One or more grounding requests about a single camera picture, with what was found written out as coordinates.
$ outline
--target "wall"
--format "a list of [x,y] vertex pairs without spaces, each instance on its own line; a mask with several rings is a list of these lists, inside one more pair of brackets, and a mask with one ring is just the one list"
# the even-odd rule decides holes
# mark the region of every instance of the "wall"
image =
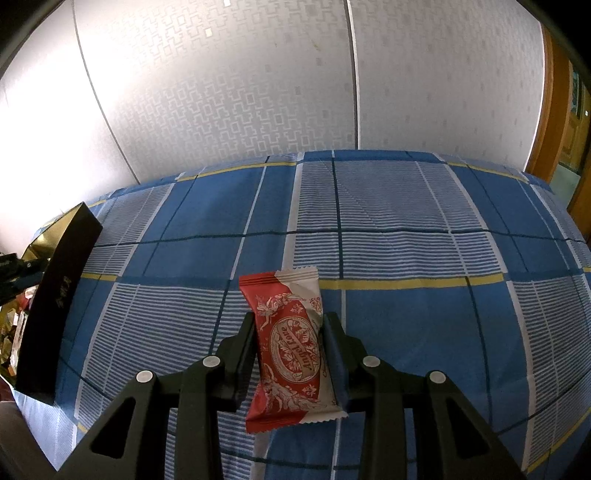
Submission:
[[258,155],[523,168],[543,77],[540,25],[515,0],[66,2],[0,80],[0,166],[27,178],[0,205],[0,249],[98,194]]

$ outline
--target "snack packet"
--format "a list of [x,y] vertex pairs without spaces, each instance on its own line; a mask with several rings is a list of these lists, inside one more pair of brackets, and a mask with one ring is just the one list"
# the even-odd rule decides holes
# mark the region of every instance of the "snack packet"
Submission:
[[317,268],[245,275],[239,285],[255,313],[261,372],[246,431],[346,417],[336,403],[319,338]]

